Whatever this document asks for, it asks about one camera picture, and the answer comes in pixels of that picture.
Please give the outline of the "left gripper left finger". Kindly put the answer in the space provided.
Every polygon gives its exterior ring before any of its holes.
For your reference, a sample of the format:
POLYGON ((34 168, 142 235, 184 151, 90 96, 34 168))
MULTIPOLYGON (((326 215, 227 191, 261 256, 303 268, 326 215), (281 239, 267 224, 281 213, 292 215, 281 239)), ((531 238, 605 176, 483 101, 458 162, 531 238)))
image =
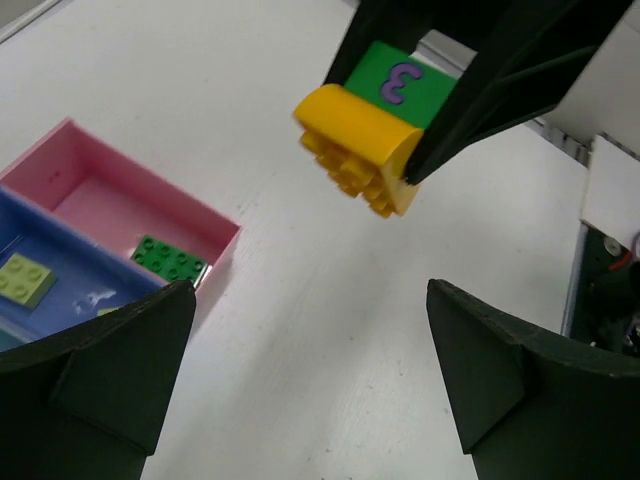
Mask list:
POLYGON ((196 308, 187 281, 1 355, 4 479, 138 479, 196 308))

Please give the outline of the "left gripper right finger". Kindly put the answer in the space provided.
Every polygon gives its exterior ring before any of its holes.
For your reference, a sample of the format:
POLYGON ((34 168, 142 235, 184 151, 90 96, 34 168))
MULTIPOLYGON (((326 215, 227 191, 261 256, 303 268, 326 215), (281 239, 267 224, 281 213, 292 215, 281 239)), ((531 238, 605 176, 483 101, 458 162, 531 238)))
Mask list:
POLYGON ((426 310, 464 454, 480 479, 636 479, 639 361, 432 279, 426 310))

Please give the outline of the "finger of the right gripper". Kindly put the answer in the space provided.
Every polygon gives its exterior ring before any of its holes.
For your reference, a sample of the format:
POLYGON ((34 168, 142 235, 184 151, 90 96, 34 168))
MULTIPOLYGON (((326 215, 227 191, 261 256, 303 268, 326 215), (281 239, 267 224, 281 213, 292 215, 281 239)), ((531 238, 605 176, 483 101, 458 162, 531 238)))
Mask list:
POLYGON ((336 52, 324 84, 343 85, 376 42, 413 53, 434 23, 435 2, 361 1, 336 52))
POLYGON ((554 110, 629 1, 422 1, 427 28, 475 56, 404 171, 417 185, 464 148, 554 110))

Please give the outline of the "green number lego brick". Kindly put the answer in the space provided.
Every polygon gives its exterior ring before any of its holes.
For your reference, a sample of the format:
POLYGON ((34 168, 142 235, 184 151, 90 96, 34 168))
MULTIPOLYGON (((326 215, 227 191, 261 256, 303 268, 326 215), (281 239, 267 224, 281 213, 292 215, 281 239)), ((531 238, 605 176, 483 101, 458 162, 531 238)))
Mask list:
POLYGON ((426 129, 457 80, 383 42, 374 42, 344 87, 403 121, 426 129))

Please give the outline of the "yellow arch lego brick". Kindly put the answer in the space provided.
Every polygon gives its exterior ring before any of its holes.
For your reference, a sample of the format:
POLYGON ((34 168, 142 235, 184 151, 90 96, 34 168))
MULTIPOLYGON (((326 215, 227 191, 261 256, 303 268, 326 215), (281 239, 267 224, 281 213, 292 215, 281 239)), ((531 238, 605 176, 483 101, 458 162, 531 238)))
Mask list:
POLYGON ((379 216, 402 216, 418 187, 404 178, 424 130, 336 84, 323 85, 293 112, 300 143, 346 195, 362 197, 379 216))

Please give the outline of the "light green lego brick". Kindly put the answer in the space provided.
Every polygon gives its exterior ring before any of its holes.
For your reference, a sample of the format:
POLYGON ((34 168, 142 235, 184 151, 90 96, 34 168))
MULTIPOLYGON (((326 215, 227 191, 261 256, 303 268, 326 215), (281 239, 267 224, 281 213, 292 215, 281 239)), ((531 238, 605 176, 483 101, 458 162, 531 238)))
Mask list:
POLYGON ((30 310, 50 291, 57 277, 53 271, 19 253, 13 253, 1 266, 0 294, 30 310))

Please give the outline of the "dark green lego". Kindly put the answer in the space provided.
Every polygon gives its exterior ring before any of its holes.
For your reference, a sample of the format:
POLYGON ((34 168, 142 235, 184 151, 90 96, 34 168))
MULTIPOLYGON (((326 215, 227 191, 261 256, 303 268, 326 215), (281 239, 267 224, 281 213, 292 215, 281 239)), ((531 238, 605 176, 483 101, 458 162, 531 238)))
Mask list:
POLYGON ((141 239, 131 259, 169 283, 187 280, 195 288, 202 282, 209 266, 201 258, 150 235, 141 239))

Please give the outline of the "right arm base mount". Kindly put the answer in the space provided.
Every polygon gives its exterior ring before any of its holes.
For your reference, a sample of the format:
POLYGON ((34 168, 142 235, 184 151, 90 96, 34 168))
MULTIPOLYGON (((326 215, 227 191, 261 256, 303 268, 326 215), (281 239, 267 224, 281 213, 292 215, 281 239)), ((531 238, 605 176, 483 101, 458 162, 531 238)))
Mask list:
POLYGON ((625 247, 592 226, 580 226, 561 334, 639 356, 638 234, 625 247))

